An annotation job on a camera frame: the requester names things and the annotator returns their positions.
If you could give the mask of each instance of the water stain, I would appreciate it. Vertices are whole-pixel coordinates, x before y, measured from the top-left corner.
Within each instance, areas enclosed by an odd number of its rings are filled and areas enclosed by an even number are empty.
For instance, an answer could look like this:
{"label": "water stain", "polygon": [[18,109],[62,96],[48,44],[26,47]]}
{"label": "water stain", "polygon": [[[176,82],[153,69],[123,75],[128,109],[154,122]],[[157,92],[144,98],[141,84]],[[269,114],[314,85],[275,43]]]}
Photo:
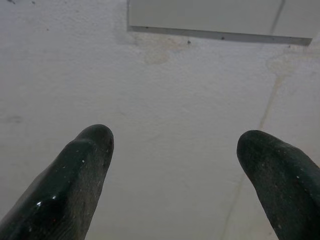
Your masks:
{"label": "water stain", "polygon": [[314,61],[316,59],[320,60],[320,42],[314,42],[309,47],[298,45],[291,46],[290,48],[286,48],[283,51],[283,54],[272,57],[266,62],[267,68],[276,75],[276,79],[265,112],[259,124],[260,130],[264,127],[274,99],[276,98],[279,88],[283,85],[284,80],[287,77],[292,76],[301,63]]}
{"label": "water stain", "polygon": [[169,61],[171,53],[190,48],[189,37],[160,33],[134,31],[126,20],[127,6],[119,3],[113,11],[113,36],[120,45],[131,45],[143,52],[143,60],[148,65],[158,65]]}

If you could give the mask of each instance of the concrete surface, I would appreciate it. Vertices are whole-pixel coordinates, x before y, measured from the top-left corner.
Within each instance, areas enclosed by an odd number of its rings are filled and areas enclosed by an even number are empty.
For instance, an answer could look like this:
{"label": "concrete surface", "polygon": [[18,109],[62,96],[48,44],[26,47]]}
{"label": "concrete surface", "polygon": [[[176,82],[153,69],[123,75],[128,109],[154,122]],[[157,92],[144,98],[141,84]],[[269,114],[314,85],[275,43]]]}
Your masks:
{"label": "concrete surface", "polygon": [[317,39],[136,31],[124,0],[14,3],[0,2],[0,218],[102,123],[115,151],[86,239],[276,239],[237,141],[259,128],[319,159]]}

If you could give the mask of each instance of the white panel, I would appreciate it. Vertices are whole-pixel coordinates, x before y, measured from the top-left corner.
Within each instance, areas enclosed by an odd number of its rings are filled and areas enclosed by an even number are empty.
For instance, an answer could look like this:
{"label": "white panel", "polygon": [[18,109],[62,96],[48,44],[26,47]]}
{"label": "white panel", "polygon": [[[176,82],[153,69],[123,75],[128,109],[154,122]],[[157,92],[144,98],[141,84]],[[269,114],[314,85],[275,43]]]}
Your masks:
{"label": "white panel", "polygon": [[131,0],[129,23],[312,38],[320,25],[319,9],[318,0]]}

